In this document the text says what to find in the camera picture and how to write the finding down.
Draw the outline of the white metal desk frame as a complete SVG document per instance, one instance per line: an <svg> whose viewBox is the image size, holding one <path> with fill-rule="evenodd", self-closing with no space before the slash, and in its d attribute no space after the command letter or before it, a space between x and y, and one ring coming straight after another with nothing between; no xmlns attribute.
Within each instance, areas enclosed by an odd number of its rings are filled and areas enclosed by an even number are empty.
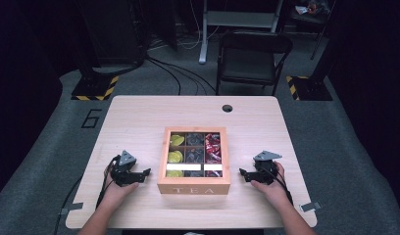
<svg viewBox="0 0 400 235"><path fill-rule="evenodd" d="M275 1L277 2L277 5L273 13L242 13L210 11L208 9L208 0L203 0L202 40L198 62L201 65L204 65L207 62L209 25L266 28L271 32L276 32L284 0Z"/></svg>

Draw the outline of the dark cart with clutter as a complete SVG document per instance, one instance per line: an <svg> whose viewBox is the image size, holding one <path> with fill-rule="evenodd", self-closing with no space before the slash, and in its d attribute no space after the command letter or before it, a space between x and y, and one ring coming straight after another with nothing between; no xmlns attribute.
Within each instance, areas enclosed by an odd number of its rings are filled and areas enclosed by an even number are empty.
<svg viewBox="0 0 400 235"><path fill-rule="evenodd" d="M287 17L311 27L318 34L311 59L316 56L335 4L336 0L287 0Z"/></svg>

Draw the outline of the black folding chair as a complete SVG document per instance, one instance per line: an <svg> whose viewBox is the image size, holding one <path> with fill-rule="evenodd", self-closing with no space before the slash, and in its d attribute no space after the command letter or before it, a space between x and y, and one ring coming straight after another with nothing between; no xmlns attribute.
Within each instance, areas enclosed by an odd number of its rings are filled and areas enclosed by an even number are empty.
<svg viewBox="0 0 400 235"><path fill-rule="evenodd" d="M219 43L215 92L221 83L271 86L275 94L284 62L293 48L287 36L256 30L233 30Z"/></svg>

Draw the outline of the wooden tea box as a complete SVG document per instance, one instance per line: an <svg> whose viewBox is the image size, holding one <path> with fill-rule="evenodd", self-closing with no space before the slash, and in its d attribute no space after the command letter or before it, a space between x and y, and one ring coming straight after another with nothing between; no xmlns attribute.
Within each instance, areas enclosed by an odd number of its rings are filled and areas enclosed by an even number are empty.
<svg viewBox="0 0 400 235"><path fill-rule="evenodd" d="M186 135L188 133L202 133L204 135L203 146L188 146ZM220 135L222 162L220 164L207 164L205 137L209 133ZM171 146L170 138L172 135L182 135L185 140L180 146ZM201 164L190 164L185 161L186 151L191 148L202 148L204 150L204 162ZM181 151L183 161L177 164L168 162L168 153L171 151ZM204 177L166 177L168 170L203 171ZM222 177L206 177L206 170L220 170ZM163 156L158 173L157 186L161 194L177 195L227 195L231 184L230 167L227 147L226 129L224 127L197 127L197 126L173 126L165 128L163 142Z"/></svg>

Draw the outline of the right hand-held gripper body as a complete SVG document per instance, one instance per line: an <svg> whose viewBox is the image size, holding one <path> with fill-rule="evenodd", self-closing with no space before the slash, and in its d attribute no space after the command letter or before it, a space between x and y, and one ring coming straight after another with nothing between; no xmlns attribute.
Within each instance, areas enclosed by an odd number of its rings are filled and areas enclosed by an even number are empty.
<svg viewBox="0 0 400 235"><path fill-rule="evenodd" d="M260 183L271 184L274 182L278 169L274 163L275 159L280 159L281 155L269 151L263 151L253 158L254 167L257 170L258 177L256 181Z"/></svg>

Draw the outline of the person's right hand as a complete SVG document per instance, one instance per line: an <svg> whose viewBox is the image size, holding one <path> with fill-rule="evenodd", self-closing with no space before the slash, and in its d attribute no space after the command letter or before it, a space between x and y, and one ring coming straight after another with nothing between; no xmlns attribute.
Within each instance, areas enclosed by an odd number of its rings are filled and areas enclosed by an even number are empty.
<svg viewBox="0 0 400 235"><path fill-rule="evenodd" d="M277 168L276 180L272 184L263 184L252 180L251 185L262 192L270 204L277 210L290 206L291 203L285 191L284 168L279 162L275 162Z"/></svg>

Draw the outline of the grey tape strip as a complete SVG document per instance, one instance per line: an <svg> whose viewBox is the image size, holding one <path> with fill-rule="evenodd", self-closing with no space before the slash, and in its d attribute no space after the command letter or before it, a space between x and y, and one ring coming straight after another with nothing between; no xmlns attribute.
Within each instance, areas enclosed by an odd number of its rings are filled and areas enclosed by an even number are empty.
<svg viewBox="0 0 400 235"><path fill-rule="evenodd" d="M310 202L305 205L300 205L299 208L302 212L316 211L319 210L322 205L319 202Z"/></svg>
<svg viewBox="0 0 400 235"><path fill-rule="evenodd" d="M83 203L75 203L75 204L71 204L69 206L64 206L61 208L59 215L66 215L70 211L81 210L82 207L83 207Z"/></svg>

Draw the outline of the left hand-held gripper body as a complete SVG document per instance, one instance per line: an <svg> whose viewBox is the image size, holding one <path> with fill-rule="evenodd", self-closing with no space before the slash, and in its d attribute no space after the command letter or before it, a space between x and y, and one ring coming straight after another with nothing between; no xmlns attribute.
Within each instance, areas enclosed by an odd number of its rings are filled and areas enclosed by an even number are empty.
<svg viewBox="0 0 400 235"><path fill-rule="evenodd" d="M123 150L120 155L113 158L111 177L119 186L129 185L134 182L131 168L136 164L136 158L128 151Z"/></svg>

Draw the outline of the person's left hand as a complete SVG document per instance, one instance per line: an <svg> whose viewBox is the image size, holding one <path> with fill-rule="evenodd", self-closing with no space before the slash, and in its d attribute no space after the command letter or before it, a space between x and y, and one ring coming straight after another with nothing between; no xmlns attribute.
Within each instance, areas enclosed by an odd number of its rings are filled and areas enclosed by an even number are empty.
<svg viewBox="0 0 400 235"><path fill-rule="evenodd" d="M111 172L108 172L101 204L112 208L118 207L128 195L136 190L138 186L138 182L126 186L119 186L112 179Z"/></svg>

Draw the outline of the black stand with striped base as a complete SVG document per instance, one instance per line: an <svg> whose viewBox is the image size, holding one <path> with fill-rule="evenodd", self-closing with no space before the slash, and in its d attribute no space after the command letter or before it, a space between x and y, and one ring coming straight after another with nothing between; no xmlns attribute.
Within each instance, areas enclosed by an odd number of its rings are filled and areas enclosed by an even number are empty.
<svg viewBox="0 0 400 235"><path fill-rule="evenodd" d="M334 62L333 46L327 44L313 73L310 76L288 76L286 78L292 98L296 101L331 101L325 86L325 78Z"/></svg>
<svg viewBox="0 0 400 235"><path fill-rule="evenodd" d="M77 100L104 100L112 93L118 75L143 64L147 28L142 0L77 0L96 54L98 66L126 69L97 71L87 65L72 93Z"/></svg>

